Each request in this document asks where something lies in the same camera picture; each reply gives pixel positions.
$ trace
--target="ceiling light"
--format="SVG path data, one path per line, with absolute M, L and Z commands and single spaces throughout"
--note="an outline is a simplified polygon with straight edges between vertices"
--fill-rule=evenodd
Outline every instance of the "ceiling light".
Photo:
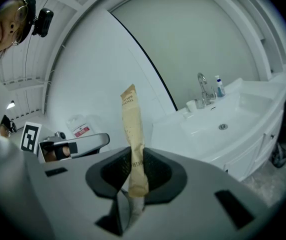
M 15 103 L 14 103 L 14 100 L 12 100 L 11 103 L 8 104 L 8 106 L 7 106 L 6 109 L 8 110 L 8 109 L 10 109 L 10 108 L 13 108 L 14 106 L 15 106 Z

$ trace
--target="white vanity cabinet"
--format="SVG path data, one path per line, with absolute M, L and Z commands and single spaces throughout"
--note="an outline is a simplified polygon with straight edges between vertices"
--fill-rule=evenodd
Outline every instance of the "white vanity cabinet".
M 241 155 L 225 163 L 223 170 L 238 181 L 244 180 L 248 176 L 248 171 L 253 164 L 253 159 L 260 151 L 262 140 L 263 136 Z
M 277 142 L 283 113 L 282 109 L 266 128 L 264 134 L 244 153 L 226 162 L 223 170 L 238 181 L 242 181 L 262 166 L 269 159 Z
M 151 147 L 212 164 L 244 180 L 270 157 L 286 85 L 237 79 L 203 109 L 181 109 L 153 124 Z
M 273 121 L 273 123 L 266 129 L 263 135 L 263 142 L 260 151 L 257 156 L 255 156 L 254 163 L 249 170 L 247 176 L 254 173 L 262 164 L 264 164 L 270 157 L 273 148 L 278 140 L 278 136 L 281 130 L 282 118 L 284 111 L 281 110 Z

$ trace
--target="black camera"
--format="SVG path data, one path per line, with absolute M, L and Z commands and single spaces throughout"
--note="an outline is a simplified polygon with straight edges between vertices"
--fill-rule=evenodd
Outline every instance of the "black camera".
M 35 36 L 36 34 L 38 34 L 41 38 L 46 37 L 53 16 L 54 16 L 53 11 L 47 8 L 43 8 L 39 12 L 38 17 L 35 19 L 34 30 L 32 32 L 32 35 Z

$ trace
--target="sink drain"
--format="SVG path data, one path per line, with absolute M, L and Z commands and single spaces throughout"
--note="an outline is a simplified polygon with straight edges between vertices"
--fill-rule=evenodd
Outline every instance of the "sink drain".
M 228 125 L 225 124 L 225 123 L 222 123 L 222 124 L 220 124 L 220 125 L 218 126 L 218 128 L 219 128 L 220 130 L 226 130 L 226 129 L 228 128 Z

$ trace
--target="eyeglasses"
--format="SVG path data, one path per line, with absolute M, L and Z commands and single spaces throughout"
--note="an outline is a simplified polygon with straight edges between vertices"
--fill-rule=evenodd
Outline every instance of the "eyeglasses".
M 23 0 L 25 2 L 25 5 L 21 6 L 20 8 L 17 9 L 16 13 L 15 13 L 15 18 L 14 20 L 19 23 L 22 24 L 24 22 L 24 20 L 26 19 L 27 15 L 28 15 L 28 3 L 26 0 Z M 18 46 L 20 44 L 20 41 L 22 39 L 22 35 L 23 35 L 23 31 L 22 29 L 18 28 L 13 36 L 12 36 L 12 45 L 13 46 Z

